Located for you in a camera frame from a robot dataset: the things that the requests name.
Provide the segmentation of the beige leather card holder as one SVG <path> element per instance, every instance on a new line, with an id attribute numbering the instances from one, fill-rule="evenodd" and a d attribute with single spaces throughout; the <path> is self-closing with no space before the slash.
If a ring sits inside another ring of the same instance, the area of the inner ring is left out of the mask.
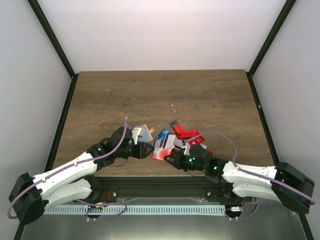
<path id="1" fill-rule="evenodd" d="M 146 124 L 140 125 L 140 126 L 136 126 L 136 127 L 141 127 L 142 128 L 141 133 L 140 133 L 139 138 L 138 138 L 138 142 L 148 143 L 148 142 L 153 140 L 152 133 L 155 131 L 154 127 L 148 128 L 148 126 Z"/>

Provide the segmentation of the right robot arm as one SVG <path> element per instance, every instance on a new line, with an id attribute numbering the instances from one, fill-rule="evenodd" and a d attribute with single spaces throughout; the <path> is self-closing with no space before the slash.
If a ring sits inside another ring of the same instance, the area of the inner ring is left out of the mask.
<path id="1" fill-rule="evenodd" d="M 254 197 L 282 203 L 287 209 L 308 214 L 315 204 L 312 198 L 315 183 L 286 162 L 276 166 L 251 166 L 214 157 L 202 145 L 194 145 L 189 153 L 180 150 L 166 155 L 164 160 L 185 172 L 200 171 L 212 182 L 226 183 L 223 198 Z"/>

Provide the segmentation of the white card red circle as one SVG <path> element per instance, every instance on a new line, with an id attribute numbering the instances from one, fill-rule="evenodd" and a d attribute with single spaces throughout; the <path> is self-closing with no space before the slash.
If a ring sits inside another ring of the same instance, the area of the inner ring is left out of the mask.
<path id="1" fill-rule="evenodd" d="M 154 161 L 164 161 L 165 156 L 170 155 L 172 152 L 171 148 L 159 148 L 156 147 L 152 154 L 152 159 Z"/>

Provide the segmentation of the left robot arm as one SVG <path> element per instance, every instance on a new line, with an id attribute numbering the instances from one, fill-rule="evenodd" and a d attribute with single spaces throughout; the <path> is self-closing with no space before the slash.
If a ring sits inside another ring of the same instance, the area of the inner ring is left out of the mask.
<path id="1" fill-rule="evenodd" d="M 102 189 L 93 173 L 112 165 L 116 159 L 145 159 L 154 149 L 151 144 L 139 141 L 137 128 L 120 127 L 111 137 L 55 169 L 34 176 L 21 174 L 8 197 L 7 217 L 28 225 L 57 205 L 84 199 L 97 202 Z"/>

